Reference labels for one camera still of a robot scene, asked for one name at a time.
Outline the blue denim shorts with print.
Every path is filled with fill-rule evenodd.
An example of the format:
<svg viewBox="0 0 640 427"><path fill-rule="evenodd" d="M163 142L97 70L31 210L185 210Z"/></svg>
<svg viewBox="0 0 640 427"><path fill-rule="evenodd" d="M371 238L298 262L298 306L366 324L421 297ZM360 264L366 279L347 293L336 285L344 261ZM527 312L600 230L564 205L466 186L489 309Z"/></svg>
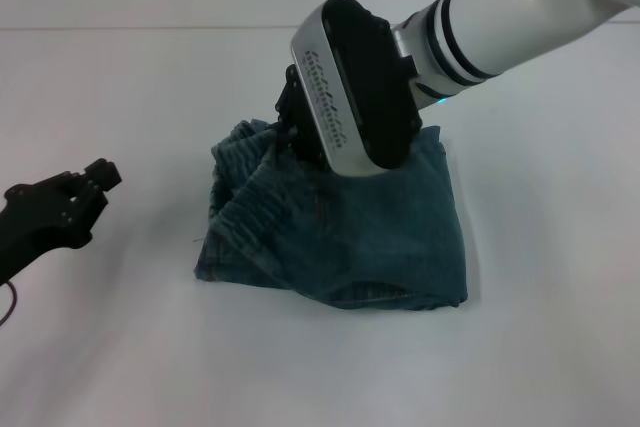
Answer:
<svg viewBox="0 0 640 427"><path fill-rule="evenodd" d="M463 234L436 126L406 163L363 178L297 159L275 126L214 146L196 278L284 289L344 310L433 310L468 297Z"/></svg>

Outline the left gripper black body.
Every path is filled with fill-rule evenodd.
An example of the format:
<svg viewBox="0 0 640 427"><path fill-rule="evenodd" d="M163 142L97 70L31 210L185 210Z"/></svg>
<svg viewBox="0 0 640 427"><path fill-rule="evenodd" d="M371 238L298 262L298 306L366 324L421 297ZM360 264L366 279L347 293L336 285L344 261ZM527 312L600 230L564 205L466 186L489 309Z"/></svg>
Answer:
<svg viewBox="0 0 640 427"><path fill-rule="evenodd" d="M17 184L5 192L0 210L0 284L11 280L43 254L79 249L92 239L74 236L66 226L71 202L83 190L64 172L35 184Z"/></svg>

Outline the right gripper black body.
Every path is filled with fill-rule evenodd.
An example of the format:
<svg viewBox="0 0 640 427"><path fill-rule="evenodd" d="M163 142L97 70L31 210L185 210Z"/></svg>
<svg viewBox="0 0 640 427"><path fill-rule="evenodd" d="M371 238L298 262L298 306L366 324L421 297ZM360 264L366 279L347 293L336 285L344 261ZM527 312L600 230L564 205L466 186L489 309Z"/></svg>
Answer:
<svg viewBox="0 0 640 427"><path fill-rule="evenodd" d="M291 117L288 123L291 130L291 147L296 158L314 165L320 171L328 172L329 164L314 121L308 117Z"/></svg>

